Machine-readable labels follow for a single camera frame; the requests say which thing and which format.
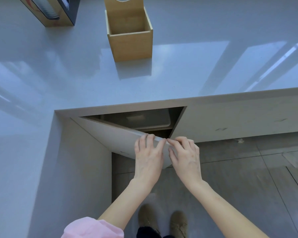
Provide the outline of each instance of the pink shirt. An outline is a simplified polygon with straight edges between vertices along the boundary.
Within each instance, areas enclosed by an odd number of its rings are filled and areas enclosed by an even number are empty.
[[[104,220],[84,217],[69,224],[61,238],[124,238],[124,232]]]

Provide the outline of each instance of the white countertop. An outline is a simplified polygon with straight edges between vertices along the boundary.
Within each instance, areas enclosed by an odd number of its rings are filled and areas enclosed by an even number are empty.
[[[0,0],[0,237],[27,236],[54,110],[298,87],[298,0],[144,2],[152,60],[115,63],[103,0],[65,28]]]

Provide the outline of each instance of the gray tile floor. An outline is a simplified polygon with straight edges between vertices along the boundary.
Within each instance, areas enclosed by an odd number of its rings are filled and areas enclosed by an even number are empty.
[[[269,237],[298,237],[298,132],[243,140],[198,143],[203,179]],[[127,187],[134,171],[135,160],[113,154],[113,200]],[[162,171],[143,203],[155,208],[162,235],[168,234],[172,212],[182,210],[188,217],[189,237],[223,237],[173,167]],[[137,213],[125,237],[136,237]]]

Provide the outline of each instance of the pant leg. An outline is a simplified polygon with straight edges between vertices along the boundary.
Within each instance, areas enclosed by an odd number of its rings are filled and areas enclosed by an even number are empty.
[[[137,232],[137,238],[161,238],[161,236],[154,229],[146,226],[139,227]]]

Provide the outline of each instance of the brown boot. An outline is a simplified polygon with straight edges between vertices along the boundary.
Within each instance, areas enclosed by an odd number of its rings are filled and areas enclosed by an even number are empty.
[[[187,217],[182,211],[175,211],[170,219],[170,234],[175,238],[187,238]]]
[[[156,214],[151,205],[145,204],[140,207],[138,212],[138,223],[139,227],[149,226],[160,234]]]

